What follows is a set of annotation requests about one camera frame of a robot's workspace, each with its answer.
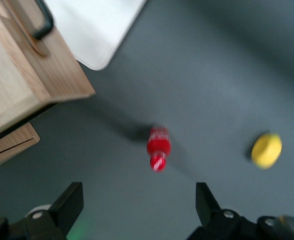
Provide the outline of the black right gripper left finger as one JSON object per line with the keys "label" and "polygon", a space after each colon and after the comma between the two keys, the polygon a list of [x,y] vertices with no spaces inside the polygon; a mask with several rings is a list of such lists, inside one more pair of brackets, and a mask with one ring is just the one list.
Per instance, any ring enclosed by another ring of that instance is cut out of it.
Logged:
{"label": "black right gripper left finger", "polygon": [[50,207],[38,207],[24,218],[24,239],[65,240],[83,207],[83,184],[73,182]]}

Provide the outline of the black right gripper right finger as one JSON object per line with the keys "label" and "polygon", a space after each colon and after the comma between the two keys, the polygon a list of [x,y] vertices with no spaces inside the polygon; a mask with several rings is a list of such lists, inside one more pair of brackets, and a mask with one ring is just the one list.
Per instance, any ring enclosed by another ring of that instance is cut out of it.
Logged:
{"label": "black right gripper right finger", "polygon": [[196,211],[201,226],[189,240],[257,240],[257,225],[233,210],[222,209],[208,185],[196,183]]}

